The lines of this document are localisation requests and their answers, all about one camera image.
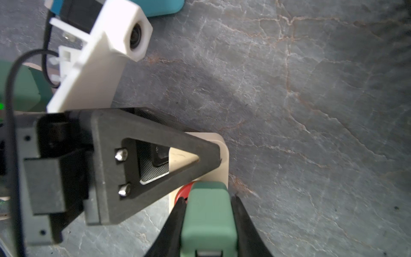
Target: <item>red object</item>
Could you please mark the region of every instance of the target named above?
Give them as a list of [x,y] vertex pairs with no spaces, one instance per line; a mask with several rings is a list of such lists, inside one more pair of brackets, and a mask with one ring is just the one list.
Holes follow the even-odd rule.
[[180,197],[184,197],[184,199],[187,200],[188,194],[190,193],[191,187],[193,186],[194,182],[195,181],[190,182],[190,183],[186,184],[185,186],[183,186],[182,188],[180,188],[177,195],[175,196],[174,205],[177,203],[177,200]]

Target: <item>white 3d-printed bracket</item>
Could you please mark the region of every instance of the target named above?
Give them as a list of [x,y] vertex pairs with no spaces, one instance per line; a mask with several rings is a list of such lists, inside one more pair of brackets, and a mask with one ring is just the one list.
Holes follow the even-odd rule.
[[[90,34],[56,18],[50,23],[81,39],[83,49],[78,53],[77,49],[59,47],[59,61],[65,65],[60,68],[61,84],[47,112],[109,108],[127,60],[137,62],[147,51],[152,26],[141,7],[129,0],[107,0]],[[130,37],[136,24],[141,28],[141,40],[132,49]]]

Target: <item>green object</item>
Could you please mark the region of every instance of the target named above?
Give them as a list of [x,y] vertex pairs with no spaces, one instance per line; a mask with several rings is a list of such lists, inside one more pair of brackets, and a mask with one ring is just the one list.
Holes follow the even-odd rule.
[[237,229],[224,183],[199,181],[193,184],[180,239],[180,257],[196,257],[196,252],[237,256]]
[[[0,102],[5,102],[4,90],[11,62],[0,60]],[[14,110],[45,111],[53,97],[50,85],[44,79],[41,71],[27,66],[21,66],[14,85]]]

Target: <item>gray marble surface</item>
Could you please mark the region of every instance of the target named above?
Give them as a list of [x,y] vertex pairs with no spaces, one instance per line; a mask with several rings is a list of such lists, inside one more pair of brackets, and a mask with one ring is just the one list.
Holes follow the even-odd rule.
[[[42,2],[0,2],[0,58],[41,46]],[[400,52],[410,38],[399,37],[411,27],[391,13],[401,3],[187,0],[150,19],[147,56],[127,64],[113,106],[220,133],[230,192],[273,255],[411,256],[410,52]],[[70,45],[54,32],[52,49]],[[143,256],[166,206],[119,226],[79,217],[64,243],[28,256]]]

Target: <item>black mount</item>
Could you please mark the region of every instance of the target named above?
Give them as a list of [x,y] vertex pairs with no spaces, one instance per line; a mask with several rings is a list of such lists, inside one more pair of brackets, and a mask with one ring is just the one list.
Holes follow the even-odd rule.
[[[62,242],[61,231],[83,211],[88,225],[118,224],[221,162],[218,145],[150,109],[23,115],[16,123],[23,230],[31,245]],[[141,157],[151,156],[151,169],[168,168],[167,157],[153,149],[170,147],[199,161],[140,183]],[[116,151],[124,148],[127,158],[119,161]],[[119,195],[127,184],[127,196]]]

